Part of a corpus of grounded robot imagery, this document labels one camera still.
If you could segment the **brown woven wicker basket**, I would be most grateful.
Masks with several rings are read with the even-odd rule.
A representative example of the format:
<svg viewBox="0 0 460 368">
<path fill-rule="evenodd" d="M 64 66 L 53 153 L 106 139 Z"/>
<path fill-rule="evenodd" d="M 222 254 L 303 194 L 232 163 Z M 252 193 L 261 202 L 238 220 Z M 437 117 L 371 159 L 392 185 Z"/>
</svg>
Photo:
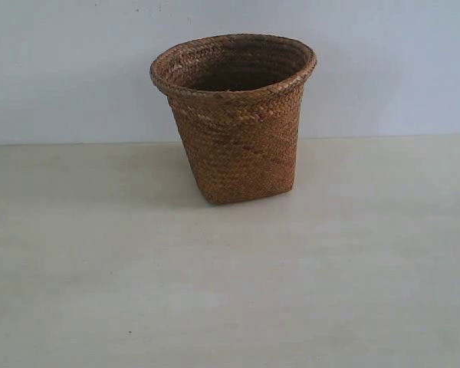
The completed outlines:
<svg viewBox="0 0 460 368">
<path fill-rule="evenodd" d="M 317 55 L 301 41 L 225 34 L 187 41 L 151 64 L 207 202 L 292 190 L 304 86 Z"/>
</svg>

